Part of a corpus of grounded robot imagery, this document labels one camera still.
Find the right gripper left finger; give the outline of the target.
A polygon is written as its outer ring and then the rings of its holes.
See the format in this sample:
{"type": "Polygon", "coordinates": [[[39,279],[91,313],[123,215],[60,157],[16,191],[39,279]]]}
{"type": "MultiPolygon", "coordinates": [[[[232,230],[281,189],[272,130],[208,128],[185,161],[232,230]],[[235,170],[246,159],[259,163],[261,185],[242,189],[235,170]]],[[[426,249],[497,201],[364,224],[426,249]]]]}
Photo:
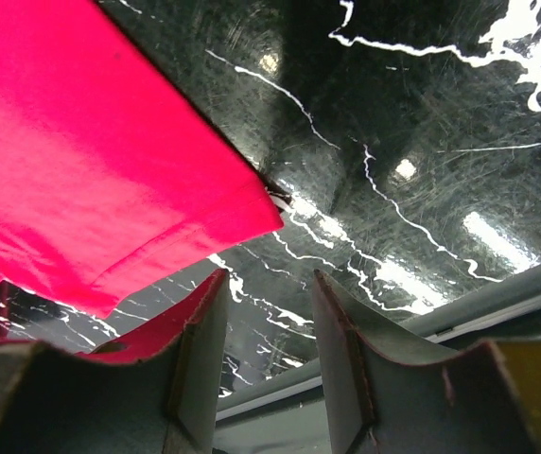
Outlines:
{"type": "Polygon", "coordinates": [[[90,353],[0,341],[0,453],[209,453],[229,290],[186,298],[90,353]]]}

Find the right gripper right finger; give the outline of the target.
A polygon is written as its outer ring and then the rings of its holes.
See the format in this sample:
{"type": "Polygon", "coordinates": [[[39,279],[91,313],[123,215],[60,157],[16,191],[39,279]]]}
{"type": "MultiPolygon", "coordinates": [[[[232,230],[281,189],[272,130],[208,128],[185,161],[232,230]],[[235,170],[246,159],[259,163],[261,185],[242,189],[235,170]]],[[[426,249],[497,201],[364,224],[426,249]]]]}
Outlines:
{"type": "Polygon", "coordinates": [[[541,453],[541,340],[457,351],[315,271],[313,317],[335,453],[541,453]]]}

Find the red polo shirt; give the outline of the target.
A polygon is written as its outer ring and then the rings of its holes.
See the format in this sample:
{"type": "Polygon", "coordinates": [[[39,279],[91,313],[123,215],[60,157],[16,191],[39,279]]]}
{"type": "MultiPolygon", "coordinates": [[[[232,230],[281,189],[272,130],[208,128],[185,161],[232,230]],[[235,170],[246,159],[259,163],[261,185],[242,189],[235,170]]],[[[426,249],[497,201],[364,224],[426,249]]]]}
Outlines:
{"type": "Polygon", "coordinates": [[[0,1],[0,282],[99,318],[280,229],[252,168],[92,1],[0,1]]]}

